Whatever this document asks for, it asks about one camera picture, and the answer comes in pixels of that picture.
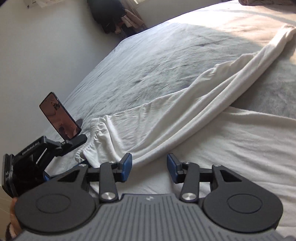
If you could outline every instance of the white wall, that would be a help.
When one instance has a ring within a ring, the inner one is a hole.
[[[93,21],[85,0],[27,9],[0,8],[0,155],[21,151],[49,126],[39,109],[54,91],[61,101],[119,43]]]
[[[207,7],[220,0],[145,0],[137,11],[147,27],[153,27],[183,13]]]

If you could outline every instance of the phone screen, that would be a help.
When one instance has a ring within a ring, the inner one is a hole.
[[[40,104],[40,109],[64,140],[70,140],[80,133],[80,127],[54,93],[49,93]]]

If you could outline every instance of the white bed sheet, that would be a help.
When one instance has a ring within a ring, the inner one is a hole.
[[[123,40],[76,87],[65,101],[65,107],[75,119],[83,119],[82,133],[89,136],[92,118],[176,92],[215,64],[260,50],[283,23],[296,25],[293,11],[296,8],[241,6],[235,0],[169,20]],[[294,38],[233,106],[295,118],[295,47]],[[51,127],[45,135],[60,139]],[[74,155],[75,151],[56,158],[47,171],[56,174],[71,168],[77,163]],[[145,173],[145,177],[147,182],[161,183],[157,173]],[[280,177],[274,182],[281,183]]]

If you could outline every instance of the dark clothing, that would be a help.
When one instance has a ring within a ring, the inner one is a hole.
[[[5,2],[6,2],[6,0],[0,0],[0,6]]]
[[[6,232],[5,232],[5,240],[6,241],[12,240],[11,233],[9,231],[9,227],[10,227],[10,223],[7,225]]]
[[[115,23],[122,22],[126,12],[119,0],[87,0],[94,20],[101,24],[105,33],[115,32]]]

